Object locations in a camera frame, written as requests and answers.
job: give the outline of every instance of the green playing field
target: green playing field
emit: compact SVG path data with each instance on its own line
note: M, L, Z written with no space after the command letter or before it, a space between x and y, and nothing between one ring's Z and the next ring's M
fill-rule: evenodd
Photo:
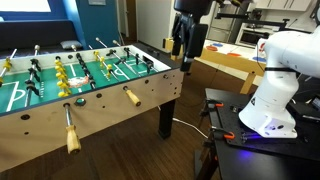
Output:
M119 65L115 65L114 63L116 63L117 61L117 58L106 59L105 64L112 65L114 74L117 76L120 82L139 78L139 76L134 74L128 67L126 67L125 64L120 63ZM136 72L138 72L140 76L143 77L148 75L146 64L139 61L139 64L136 65L136 60L134 57L130 57L129 59L127 59L126 63L131 66ZM119 83L112 75L110 76L110 78L107 77L108 71L104 66L103 68L100 67L99 61L86 62L86 66L96 82L96 88L107 87L112 84ZM77 81L79 81L81 79L85 79L85 74L80 64L63 64L63 67L66 70L68 81L71 84L72 82L74 82L72 80L76 79ZM55 76L56 73L57 71L54 69L54 67L50 69L43 69L41 72L37 72L38 76L40 77L40 82L37 82L35 78L33 78L33 82L35 82L36 88L39 89L40 96L32 93L30 105L39 104L59 98L58 93L62 90L57 86L57 82L59 80ZM25 72L6 75L3 78L4 84L0 88L0 100L2 104L0 106L0 114L24 107L27 97L25 80L29 79L29 77L29 73ZM70 88L70 90L72 94L77 94L79 92L89 91L91 90L91 87L90 84L87 83L80 87Z

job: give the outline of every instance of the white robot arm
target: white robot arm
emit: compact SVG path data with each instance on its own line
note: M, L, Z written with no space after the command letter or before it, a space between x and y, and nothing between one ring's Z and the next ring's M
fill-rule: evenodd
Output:
M286 105L299 87L295 71L320 78L319 42L319 26L313 34L284 31L266 41L264 77L250 102L239 113L247 127L266 138L297 137L295 120Z

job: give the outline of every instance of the cabinet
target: cabinet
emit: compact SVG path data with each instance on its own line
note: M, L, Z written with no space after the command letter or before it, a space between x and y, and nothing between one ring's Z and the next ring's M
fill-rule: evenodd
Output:
M260 0L256 4L258 9L306 11L311 0Z

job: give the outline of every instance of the window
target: window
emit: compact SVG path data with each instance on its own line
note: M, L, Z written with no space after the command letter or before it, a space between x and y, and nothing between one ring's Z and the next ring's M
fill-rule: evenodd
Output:
M48 0L0 0L0 11L51 12Z

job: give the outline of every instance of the desk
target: desk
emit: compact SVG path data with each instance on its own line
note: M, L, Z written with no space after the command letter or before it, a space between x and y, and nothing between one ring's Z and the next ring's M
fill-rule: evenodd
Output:
M224 102L248 101L247 95L214 89L206 89L206 96ZM214 126L221 127L215 111L210 112L210 119ZM320 179L318 161L248 151L229 146L224 140L219 139L215 140L215 145L222 179Z
M163 48L168 51L171 51L172 47L173 47L173 41L171 39L165 39L164 43L163 43ZM196 58L196 60L210 61L210 62L213 62L216 64L221 64L226 67L230 67L230 68L237 69L237 70L240 70L243 72L247 72L248 75L246 77L246 80L245 80L242 88L241 88L241 91L240 91L241 94L247 94L249 92L250 87L251 87L256 76L263 76L263 71L260 69L257 62L250 60L250 58L248 58L248 57L242 57L242 56L235 57L235 56L227 55L226 53L210 51L206 48L203 48L201 57ZM260 63L260 65L264 69L266 64Z

